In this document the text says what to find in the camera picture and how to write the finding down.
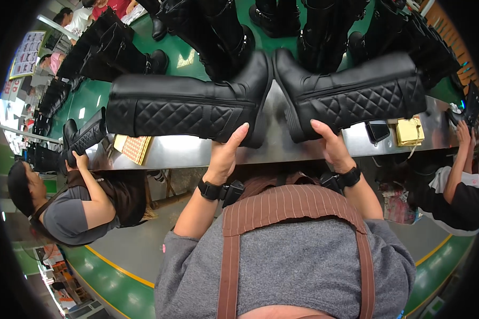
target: boot zipper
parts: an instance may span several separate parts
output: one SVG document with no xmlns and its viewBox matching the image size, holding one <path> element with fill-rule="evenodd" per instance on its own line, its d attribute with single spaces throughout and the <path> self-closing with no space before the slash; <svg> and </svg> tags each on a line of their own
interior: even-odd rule
<svg viewBox="0 0 479 319">
<path fill-rule="evenodd" d="M 332 87 L 332 88 L 322 89 L 322 90 L 319 90 L 319 91 L 314 91 L 312 93 L 304 93 L 304 94 L 301 94 L 299 96 L 299 98 L 300 99 L 311 99 L 311 98 L 315 98 L 315 97 L 318 97 L 318 96 L 321 97 L 321 98 L 325 98 L 327 96 L 335 95 L 337 93 L 344 93 L 344 92 L 348 92 L 348 91 L 364 89 L 364 88 L 368 88 L 368 87 L 374 86 L 374 85 L 381 85 L 381 84 L 386 83 L 388 81 L 395 81 L 397 79 L 407 78 L 407 77 L 415 76 L 415 75 L 417 75 L 417 72 L 414 71 L 414 70 L 411 71 L 411 72 L 408 72 L 408 71 L 400 72 L 400 73 L 388 75 L 386 77 L 365 81 L 365 82 L 362 82 L 362 83 L 345 84 L 345 85 L 340 85 L 340 86 L 336 86 L 336 87 Z"/>
<path fill-rule="evenodd" d="M 153 99 L 152 95 L 147 94 L 114 94 L 111 96 L 112 98 L 131 98 L 135 97 L 136 99 Z M 203 98 L 199 96 L 187 95 L 187 96 L 173 96 L 173 95 L 156 95 L 156 98 L 161 99 L 168 99 L 174 102 L 190 102 L 190 103 L 197 103 L 197 104 L 209 104 L 209 105 L 216 105 L 216 106 L 223 106 L 223 105 L 231 105 L 231 106 L 250 106 L 255 107 L 255 103 L 249 101 L 241 101 L 241 100 L 227 100 L 227 99 L 209 99 Z"/>
</svg>

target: stainless steel table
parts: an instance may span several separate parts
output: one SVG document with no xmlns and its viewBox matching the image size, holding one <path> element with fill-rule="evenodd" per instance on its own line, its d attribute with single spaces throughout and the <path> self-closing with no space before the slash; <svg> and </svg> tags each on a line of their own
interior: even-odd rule
<svg viewBox="0 0 479 319">
<path fill-rule="evenodd" d="M 420 114 L 424 141 L 417 150 L 445 149 L 458 146 L 455 133 L 449 128 L 444 111 L 449 108 L 446 102 L 426 96 L 428 111 Z M 280 86 L 274 80 L 263 111 L 268 121 L 268 131 L 264 144 L 254 150 L 239 148 L 237 164 L 274 163 L 322 159 L 323 153 L 318 140 L 295 144 L 289 136 L 284 117 L 287 101 Z M 373 156 L 409 152 L 412 146 L 397 146 L 395 129 L 390 125 L 390 136 L 372 144 L 364 123 L 343 130 L 344 141 L 353 157 Z M 209 165 L 211 141 L 194 136 L 174 135 L 156 136 L 144 159 L 143 165 L 137 165 L 126 156 L 112 150 L 106 152 L 100 143 L 87 150 L 90 158 L 89 168 L 109 169 L 175 169 L 180 167 L 199 167 Z"/>
</svg>

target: pink shirt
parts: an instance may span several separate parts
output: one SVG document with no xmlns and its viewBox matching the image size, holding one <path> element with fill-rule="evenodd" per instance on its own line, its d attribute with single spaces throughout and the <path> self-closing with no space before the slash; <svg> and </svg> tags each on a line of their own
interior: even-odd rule
<svg viewBox="0 0 479 319">
<path fill-rule="evenodd" d="M 61 54 L 60 52 L 51 54 L 51 61 L 50 61 L 49 67 L 55 75 L 57 75 L 57 71 L 59 70 L 60 63 L 61 63 L 59 61 L 60 54 Z"/>
</svg>

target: yellow floor line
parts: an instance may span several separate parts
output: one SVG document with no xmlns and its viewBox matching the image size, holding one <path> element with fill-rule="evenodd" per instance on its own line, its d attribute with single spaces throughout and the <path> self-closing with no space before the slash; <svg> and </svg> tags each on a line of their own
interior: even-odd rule
<svg viewBox="0 0 479 319">
<path fill-rule="evenodd" d="M 110 307 L 114 308 L 118 313 L 120 313 L 121 315 L 123 315 L 124 317 L 126 317 L 126 318 L 128 318 L 128 319 L 131 319 L 130 317 L 128 317 L 127 315 L 125 315 L 124 313 L 122 313 L 121 310 L 115 308 L 115 307 L 113 306 L 113 304 L 109 303 L 109 302 L 108 302 L 105 298 L 103 298 L 96 290 L 94 290 L 94 288 L 92 288 L 92 286 L 91 286 L 87 281 L 85 281 L 85 279 L 83 279 L 82 275 L 80 275 L 80 274 L 78 273 L 78 271 L 76 270 L 76 268 L 74 268 L 73 265 L 71 265 L 71 263 L 70 263 L 69 261 L 67 261 L 67 263 L 71 266 L 71 268 L 73 269 L 73 271 L 77 273 L 78 277 L 80 277 L 80 278 L 83 280 L 83 282 L 84 282 L 87 286 L 89 286 L 89 288 L 90 288 L 92 291 L 94 291 L 94 293 L 95 293 L 98 297 L 100 297 L 104 302 L 108 303 L 108 305 L 110 305 Z"/>
<path fill-rule="evenodd" d="M 418 266 L 420 264 L 422 264 L 423 262 L 426 261 L 426 259 L 430 258 L 431 255 L 433 255 L 437 250 L 439 250 L 441 248 L 441 246 L 445 245 L 445 243 L 452 237 L 453 235 L 449 234 L 444 240 L 443 242 L 441 242 L 438 246 L 436 246 L 431 252 L 429 252 L 427 255 L 425 255 L 424 257 L 422 257 L 419 261 L 417 261 L 415 263 L 415 266 Z"/>
<path fill-rule="evenodd" d="M 107 264 L 109 264 L 110 266 L 114 267 L 116 270 L 122 272 L 122 273 L 125 274 L 125 275 L 130 276 L 131 278 L 133 278 L 133 279 L 135 279 L 136 281 L 139 281 L 139 282 L 145 284 L 146 286 L 149 286 L 149 287 L 151 287 L 151 288 L 154 288 L 154 284 L 153 284 L 152 282 L 147 281 L 147 280 L 145 280 L 145 279 L 143 279 L 143 278 L 140 278 L 140 277 L 138 277 L 137 275 L 134 275 L 134 274 L 132 274 L 131 272 L 125 270 L 124 268 L 122 268 L 122 267 L 120 267 L 120 266 L 114 264 L 114 263 L 111 262 L 110 260 L 104 258 L 103 255 L 101 255 L 100 253 L 98 253 L 98 252 L 96 252 L 94 249 L 92 249 L 89 245 L 85 245 L 85 247 L 86 247 L 87 249 L 89 249 L 90 252 L 92 252 L 92 253 L 95 254 L 97 257 L 99 257 L 102 261 L 104 261 L 105 263 L 107 263 Z"/>
</svg>

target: gray shirt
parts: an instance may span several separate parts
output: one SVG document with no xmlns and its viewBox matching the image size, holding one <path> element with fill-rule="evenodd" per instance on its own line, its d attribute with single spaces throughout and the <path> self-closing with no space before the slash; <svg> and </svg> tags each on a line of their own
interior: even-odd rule
<svg viewBox="0 0 479 319">
<path fill-rule="evenodd" d="M 394 319 L 415 279 L 415 263 L 384 220 L 366 220 L 374 263 L 374 318 Z M 222 262 L 222 216 L 200 239 L 169 232 L 155 283 L 159 319 L 215 318 Z M 335 318 L 360 313 L 354 231 L 337 219 L 276 224 L 240 237 L 238 316 L 267 305 L 312 308 Z"/>
<path fill-rule="evenodd" d="M 46 209 L 43 224 L 56 239 L 69 245 L 82 245 L 103 237 L 119 226 L 119 217 L 107 224 L 89 229 L 82 201 L 90 201 L 89 191 L 76 186 L 59 195 Z"/>
</svg>

